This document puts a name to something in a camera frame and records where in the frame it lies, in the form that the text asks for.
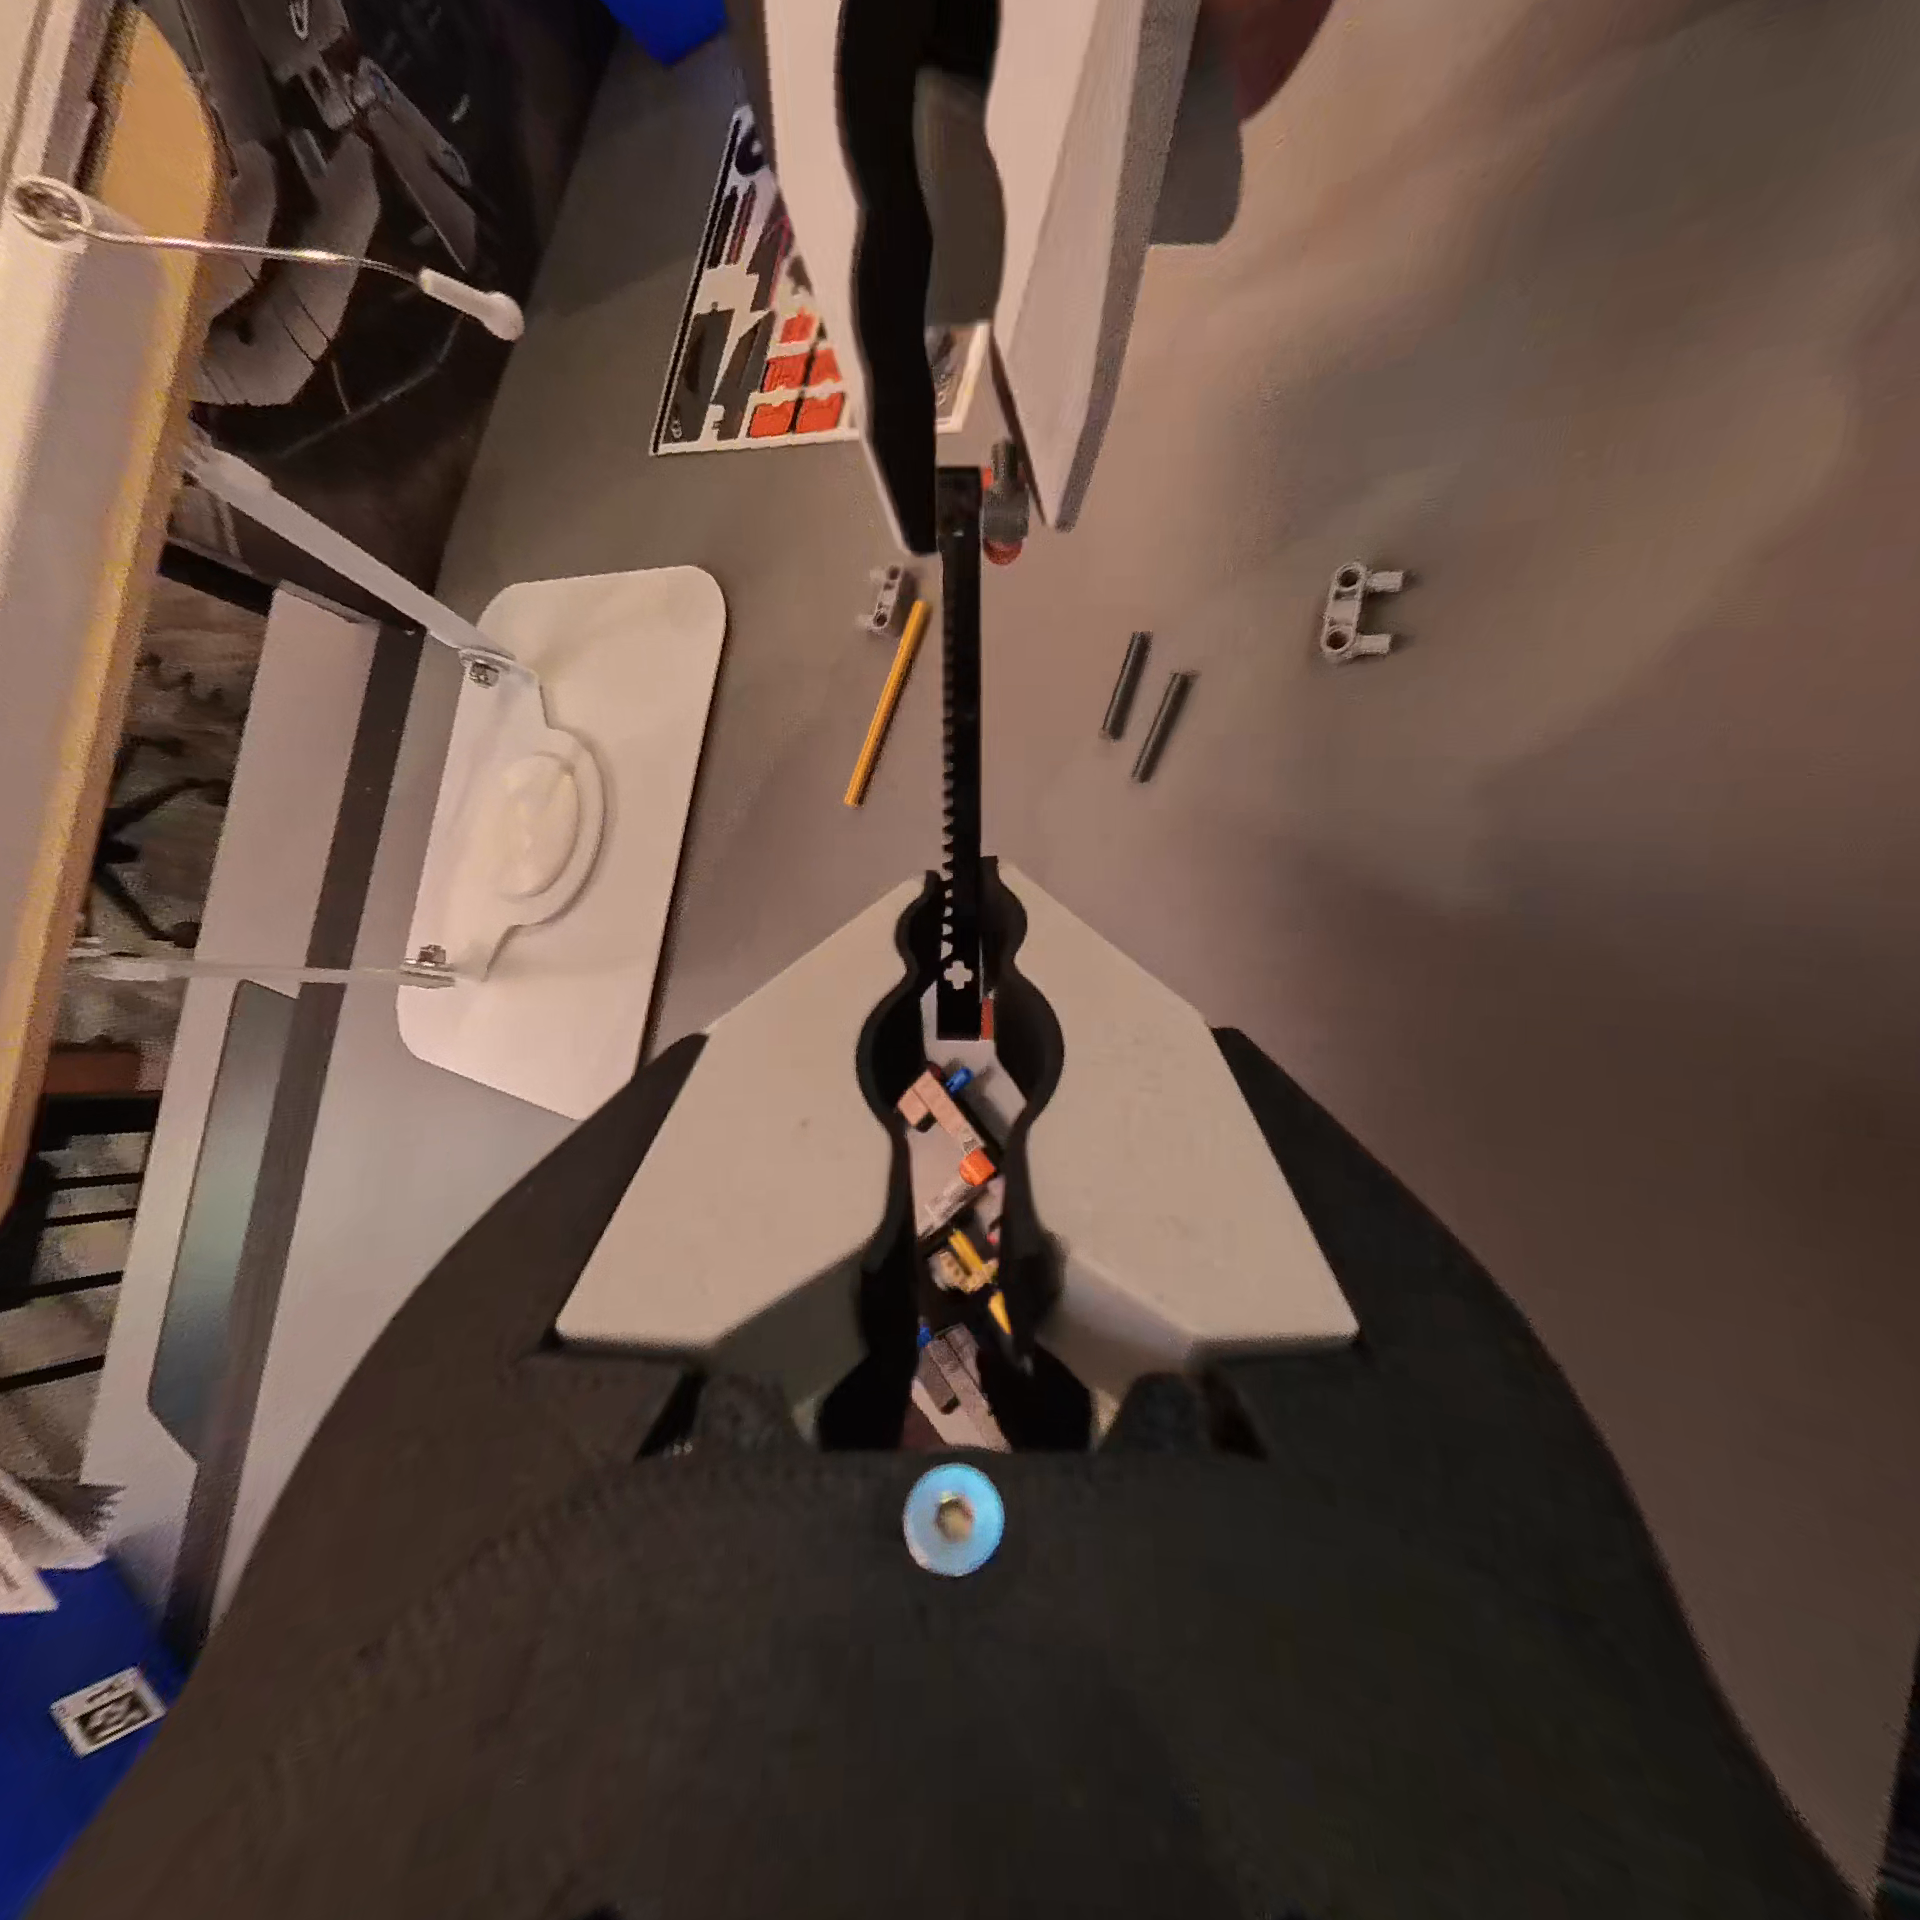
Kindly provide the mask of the dark lego set box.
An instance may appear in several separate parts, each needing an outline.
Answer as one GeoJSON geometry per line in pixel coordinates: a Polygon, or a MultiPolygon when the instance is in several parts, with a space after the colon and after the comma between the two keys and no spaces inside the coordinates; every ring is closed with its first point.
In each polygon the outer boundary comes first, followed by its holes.
{"type": "MultiPolygon", "coordinates": [[[[530,301],[617,26],[591,3],[144,4],[221,145],[227,233],[530,301]]],[[[193,424],[400,571],[438,567],[509,348],[408,280],[205,266],[193,424]]]]}

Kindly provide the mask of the yellow lego axle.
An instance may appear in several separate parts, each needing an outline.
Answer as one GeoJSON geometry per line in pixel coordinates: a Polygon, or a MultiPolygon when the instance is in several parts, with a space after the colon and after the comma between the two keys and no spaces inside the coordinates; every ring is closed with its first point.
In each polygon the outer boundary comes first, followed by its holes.
{"type": "Polygon", "coordinates": [[[863,807],[867,797],[881,751],[896,722],[897,707],[912,679],[914,666],[920,656],[920,648],[927,636],[927,624],[930,603],[927,600],[918,596],[905,615],[894,660],[886,669],[883,684],[879,687],[867,729],[855,757],[847,788],[843,793],[843,804],[847,810],[863,807]]]}

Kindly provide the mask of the printed paper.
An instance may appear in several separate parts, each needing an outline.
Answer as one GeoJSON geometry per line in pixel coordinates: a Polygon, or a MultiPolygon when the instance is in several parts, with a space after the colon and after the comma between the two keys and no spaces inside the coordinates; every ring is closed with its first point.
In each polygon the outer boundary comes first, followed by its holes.
{"type": "Polygon", "coordinates": [[[56,1609],[53,1576],[80,1576],[106,1562],[106,1539],[123,1489],[83,1480],[1,1473],[1,1616],[56,1609]]]}

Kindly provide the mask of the black lego chassis assembly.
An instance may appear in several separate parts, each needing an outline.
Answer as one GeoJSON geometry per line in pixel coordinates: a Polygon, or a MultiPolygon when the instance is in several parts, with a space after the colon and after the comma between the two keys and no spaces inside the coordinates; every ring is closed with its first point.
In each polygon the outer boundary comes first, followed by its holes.
{"type": "Polygon", "coordinates": [[[947,1449],[1010,1449],[982,1362],[1013,1337],[1000,1287],[1003,1151],[1024,1109],[989,1040],[930,1040],[899,1098],[915,1225],[912,1404],[947,1449]]]}

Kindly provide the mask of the white grey box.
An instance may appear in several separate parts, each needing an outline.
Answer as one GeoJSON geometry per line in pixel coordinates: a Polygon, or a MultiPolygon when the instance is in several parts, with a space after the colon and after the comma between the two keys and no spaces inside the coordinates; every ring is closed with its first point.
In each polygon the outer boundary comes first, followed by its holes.
{"type": "MultiPolygon", "coordinates": [[[[187,957],[351,970],[377,873],[422,641],[278,593],[231,773],[198,947],[187,957]]],[[[239,1248],[205,1455],[160,1426],[147,1386],[232,985],[187,979],[123,1282],[93,1392],[83,1471],[123,1489],[106,1555],[185,1668],[231,1602],[286,1481],[351,1360],[299,1261],[327,1089],[346,1012],[393,989],[294,988],[286,1063],[263,1073],[261,1189],[239,1248]]]]}

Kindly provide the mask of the blue bin with white tag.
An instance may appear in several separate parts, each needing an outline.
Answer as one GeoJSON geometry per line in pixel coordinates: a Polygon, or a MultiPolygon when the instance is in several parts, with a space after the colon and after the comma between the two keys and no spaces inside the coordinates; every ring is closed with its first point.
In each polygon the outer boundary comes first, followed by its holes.
{"type": "Polygon", "coordinates": [[[174,1706],[183,1671],[115,1568],[1,1547],[1,1916],[22,1916],[174,1706]]]}

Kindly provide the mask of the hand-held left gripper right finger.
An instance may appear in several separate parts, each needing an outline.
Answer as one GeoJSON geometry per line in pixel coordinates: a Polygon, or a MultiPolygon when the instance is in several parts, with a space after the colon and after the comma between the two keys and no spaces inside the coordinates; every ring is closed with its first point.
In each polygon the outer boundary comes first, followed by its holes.
{"type": "Polygon", "coordinates": [[[986,957],[1010,1443],[1091,1445],[1145,1379],[1345,1352],[1355,1307],[1213,1027],[997,859],[986,957]]]}

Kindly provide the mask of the white stand base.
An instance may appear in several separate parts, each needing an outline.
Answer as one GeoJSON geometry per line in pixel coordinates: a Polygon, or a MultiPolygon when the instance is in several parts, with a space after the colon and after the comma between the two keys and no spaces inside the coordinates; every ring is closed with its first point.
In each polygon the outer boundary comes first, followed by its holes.
{"type": "Polygon", "coordinates": [[[405,1047],[583,1120],[632,1075],[728,636],[648,567],[501,589],[463,652],[397,989],[405,1047]]]}

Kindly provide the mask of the black toothed lego rack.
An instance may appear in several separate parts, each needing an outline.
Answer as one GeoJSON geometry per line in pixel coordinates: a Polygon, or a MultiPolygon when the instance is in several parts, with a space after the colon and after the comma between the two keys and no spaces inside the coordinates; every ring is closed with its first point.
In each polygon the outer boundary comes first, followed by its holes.
{"type": "Polygon", "coordinates": [[[935,536],[942,564],[943,828],[942,957],[935,970],[935,1033],[979,1040],[986,973],[979,941],[979,474],[935,471],[935,536]]]}

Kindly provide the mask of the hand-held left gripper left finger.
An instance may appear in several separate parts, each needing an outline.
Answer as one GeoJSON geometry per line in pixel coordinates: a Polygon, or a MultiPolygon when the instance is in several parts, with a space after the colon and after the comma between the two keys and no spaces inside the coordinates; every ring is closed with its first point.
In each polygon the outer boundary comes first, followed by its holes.
{"type": "Polygon", "coordinates": [[[704,1031],[557,1314],[563,1349],[773,1384],[803,1424],[857,1367],[894,1169],[857,1040],[905,984],[896,928],[920,892],[899,883],[704,1031]]]}

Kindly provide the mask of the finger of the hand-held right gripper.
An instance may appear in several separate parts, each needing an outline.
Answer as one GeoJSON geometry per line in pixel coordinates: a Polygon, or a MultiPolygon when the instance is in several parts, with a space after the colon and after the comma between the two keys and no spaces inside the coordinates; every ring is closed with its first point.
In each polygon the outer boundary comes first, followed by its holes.
{"type": "Polygon", "coordinates": [[[770,3],[762,67],[774,171],[879,504],[899,548],[926,559],[937,546],[937,416],[915,99],[922,72],[965,68],[965,8],[770,3]]]}
{"type": "Polygon", "coordinates": [[[927,77],[927,322],[984,325],[1043,524],[1113,421],[1199,4],[959,4],[927,77]]]}

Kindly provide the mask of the wooden board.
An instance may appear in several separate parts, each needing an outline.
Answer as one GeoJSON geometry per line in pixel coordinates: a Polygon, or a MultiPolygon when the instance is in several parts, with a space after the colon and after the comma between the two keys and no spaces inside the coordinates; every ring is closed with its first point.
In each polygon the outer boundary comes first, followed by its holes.
{"type": "MultiPolygon", "coordinates": [[[[5,187],[226,236],[224,145],[142,4],[5,4],[5,187]]],[[[183,471],[208,330],[192,255],[40,237],[5,204],[1,1196],[25,1167],[64,955],[183,471]]]]}

